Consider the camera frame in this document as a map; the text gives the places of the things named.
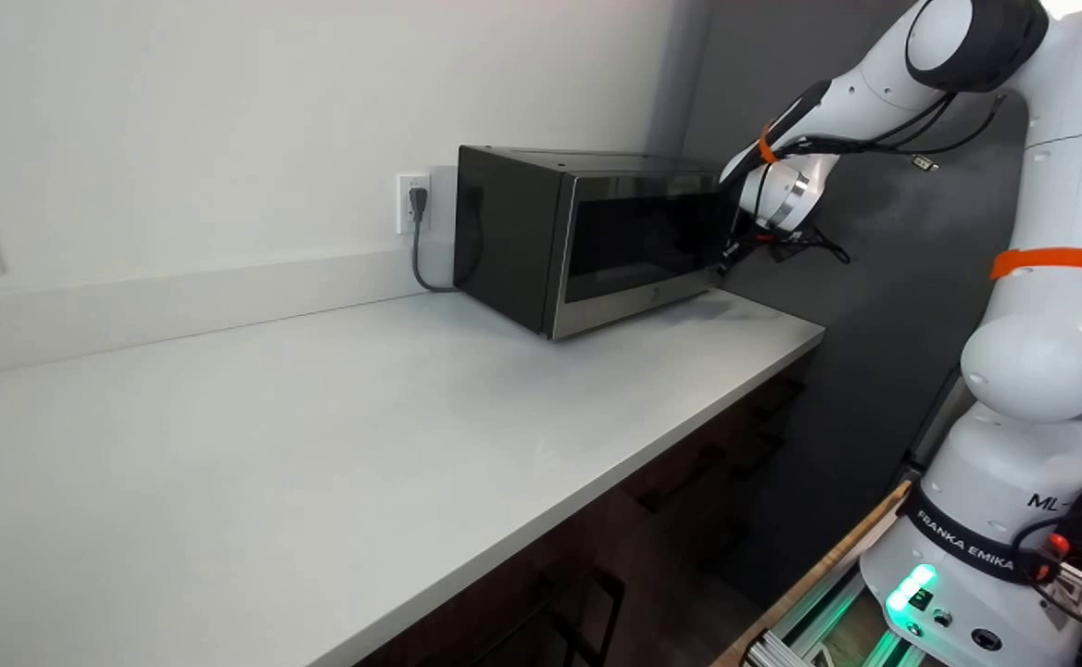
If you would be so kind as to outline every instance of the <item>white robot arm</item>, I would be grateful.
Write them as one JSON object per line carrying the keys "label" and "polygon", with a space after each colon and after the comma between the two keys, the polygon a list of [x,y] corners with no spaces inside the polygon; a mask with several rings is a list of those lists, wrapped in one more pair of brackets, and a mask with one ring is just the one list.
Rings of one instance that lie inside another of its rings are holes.
{"label": "white robot arm", "polygon": [[[895,634],[943,662],[1082,662],[1082,627],[1043,603],[1037,537],[1082,491],[1082,15],[1037,0],[921,0],[869,60],[813,84],[722,172],[756,226],[800,232],[840,154],[896,149],[955,94],[1029,109],[1013,248],[964,349],[974,408],[861,572]],[[722,268],[745,257],[732,230]]]}

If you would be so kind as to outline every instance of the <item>power outlet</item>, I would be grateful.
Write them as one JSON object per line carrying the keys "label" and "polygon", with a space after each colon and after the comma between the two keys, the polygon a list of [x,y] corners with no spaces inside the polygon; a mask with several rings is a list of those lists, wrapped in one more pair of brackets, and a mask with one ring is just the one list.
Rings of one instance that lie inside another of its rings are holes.
{"label": "power outlet", "polygon": [[430,191],[430,172],[404,172],[392,178],[392,232],[408,238],[416,232],[416,207],[408,199],[413,190],[428,190]]}

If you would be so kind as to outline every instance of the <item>black microwave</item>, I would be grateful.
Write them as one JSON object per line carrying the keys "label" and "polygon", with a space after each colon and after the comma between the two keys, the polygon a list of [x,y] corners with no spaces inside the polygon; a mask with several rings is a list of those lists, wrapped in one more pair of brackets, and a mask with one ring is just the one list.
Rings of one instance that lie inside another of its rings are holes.
{"label": "black microwave", "polygon": [[456,286],[543,338],[706,293],[719,232],[722,204],[702,162],[459,149]]}

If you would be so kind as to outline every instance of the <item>white countertop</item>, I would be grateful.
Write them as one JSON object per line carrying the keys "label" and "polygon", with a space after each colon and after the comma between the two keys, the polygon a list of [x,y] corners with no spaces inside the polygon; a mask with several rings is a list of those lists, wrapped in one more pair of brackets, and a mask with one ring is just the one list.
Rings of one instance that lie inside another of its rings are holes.
{"label": "white countertop", "polygon": [[351,662],[805,356],[413,298],[0,374],[0,667]]}

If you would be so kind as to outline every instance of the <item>wall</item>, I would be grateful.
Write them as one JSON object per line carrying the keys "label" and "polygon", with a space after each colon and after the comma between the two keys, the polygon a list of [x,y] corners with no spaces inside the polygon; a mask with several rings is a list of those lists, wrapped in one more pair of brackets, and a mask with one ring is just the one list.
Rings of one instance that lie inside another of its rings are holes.
{"label": "wall", "polygon": [[413,293],[397,172],[677,144],[706,6],[0,0],[0,368]]}
{"label": "wall", "polygon": [[[685,151],[728,158],[813,81],[850,70],[907,0],[732,0],[712,15]],[[987,99],[964,99],[943,135],[964,136]],[[768,468],[732,578],[774,599],[896,483],[974,331],[989,259],[1010,242],[1021,186],[1024,105],[989,135],[921,175],[911,158],[845,158],[821,226],[855,262],[813,253],[749,259],[734,293],[828,322],[810,393]]]}

